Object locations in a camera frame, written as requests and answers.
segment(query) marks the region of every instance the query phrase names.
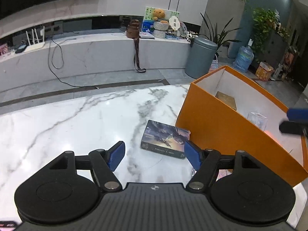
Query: brown leather bag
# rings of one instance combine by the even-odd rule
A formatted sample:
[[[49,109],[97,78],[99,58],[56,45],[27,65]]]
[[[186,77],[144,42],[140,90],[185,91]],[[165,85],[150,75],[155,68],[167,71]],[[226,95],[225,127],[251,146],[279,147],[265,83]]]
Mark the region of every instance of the brown leather bag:
[[[126,31],[126,36],[134,40],[135,50],[136,50],[136,53],[134,56],[134,65],[135,65],[136,71],[139,73],[146,72],[147,70],[141,69],[140,64],[139,64],[139,38],[140,36],[139,36],[139,21],[138,20],[131,20],[127,28],[127,31]]]

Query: brown strap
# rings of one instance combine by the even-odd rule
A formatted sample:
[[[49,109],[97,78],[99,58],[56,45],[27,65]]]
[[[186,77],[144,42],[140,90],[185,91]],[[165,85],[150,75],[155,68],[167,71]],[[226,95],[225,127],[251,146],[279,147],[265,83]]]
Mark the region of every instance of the brown strap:
[[[140,64],[139,64],[139,39],[140,39],[139,34],[138,34],[137,38],[133,38],[133,39],[134,39],[135,50],[136,50],[136,53],[135,53],[135,56],[134,56],[135,69],[139,73],[144,73],[147,70],[146,69],[141,69],[140,68]]]

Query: white router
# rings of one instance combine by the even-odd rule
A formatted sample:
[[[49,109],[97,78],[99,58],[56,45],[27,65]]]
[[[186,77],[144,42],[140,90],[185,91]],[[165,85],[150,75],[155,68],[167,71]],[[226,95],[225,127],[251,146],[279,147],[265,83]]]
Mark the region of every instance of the white router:
[[[31,31],[32,31],[32,43],[33,44],[31,45],[31,42],[30,42],[30,39],[29,39],[29,36],[28,36],[28,32],[26,31],[29,46],[26,47],[24,52],[29,52],[29,51],[32,51],[32,50],[41,49],[45,45],[45,26],[43,26],[43,29],[40,30],[40,35],[43,37],[42,42],[39,41],[38,34],[36,32],[36,28],[34,30],[32,29]]]

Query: white marble tv stand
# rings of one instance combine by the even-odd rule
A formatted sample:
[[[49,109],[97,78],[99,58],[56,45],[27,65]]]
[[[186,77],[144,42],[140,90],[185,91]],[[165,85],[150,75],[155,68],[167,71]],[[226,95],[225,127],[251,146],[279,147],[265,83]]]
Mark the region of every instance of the white marble tv stand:
[[[0,57],[0,91],[59,78],[134,69],[134,42],[123,33],[76,35],[54,40],[61,45],[65,65],[52,67],[51,59],[56,44],[46,41],[41,49]],[[140,39],[141,68],[184,68],[190,50],[186,39]],[[60,48],[54,52],[53,63],[62,66]]]

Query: blue gripper pad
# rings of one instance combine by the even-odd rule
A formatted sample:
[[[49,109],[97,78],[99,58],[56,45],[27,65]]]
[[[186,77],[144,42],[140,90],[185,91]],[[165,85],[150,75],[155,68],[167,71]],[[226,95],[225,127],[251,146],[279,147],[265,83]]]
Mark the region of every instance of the blue gripper pad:
[[[125,143],[120,141],[106,152],[110,155],[107,165],[114,172],[125,155]]]
[[[193,166],[193,168],[198,171],[200,168],[202,162],[200,160],[200,154],[199,152],[201,149],[199,149],[196,145],[194,145],[190,141],[186,141],[184,144],[184,154],[189,160],[190,164]]]
[[[293,122],[308,122],[308,109],[290,108],[287,117]]]

